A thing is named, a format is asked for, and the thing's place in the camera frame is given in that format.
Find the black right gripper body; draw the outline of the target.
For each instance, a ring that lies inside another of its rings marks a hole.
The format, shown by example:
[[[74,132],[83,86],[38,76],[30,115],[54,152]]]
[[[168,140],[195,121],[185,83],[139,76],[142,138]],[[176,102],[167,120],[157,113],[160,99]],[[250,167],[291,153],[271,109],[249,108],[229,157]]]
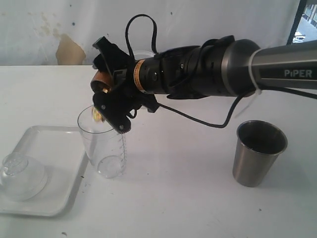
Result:
[[[154,88],[159,84],[158,57],[135,60],[134,54],[127,54],[115,46],[116,64],[94,64],[97,70],[111,75],[114,87],[109,92],[125,98],[132,110],[145,107],[150,113],[156,112],[159,103],[154,96]]]

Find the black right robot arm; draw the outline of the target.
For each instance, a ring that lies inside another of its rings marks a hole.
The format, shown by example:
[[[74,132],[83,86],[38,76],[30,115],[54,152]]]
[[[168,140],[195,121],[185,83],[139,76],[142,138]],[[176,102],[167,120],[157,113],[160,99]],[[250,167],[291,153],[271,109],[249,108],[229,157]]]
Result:
[[[238,96],[265,86],[317,87],[316,41],[261,49],[251,40],[227,36],[145,59],[135,59],[104,37],[94,47],[100,52],[94,65],[113,85],[104,93],[93,83],[93,103],[116,113],[150,106],[155,94],[186,100]]]

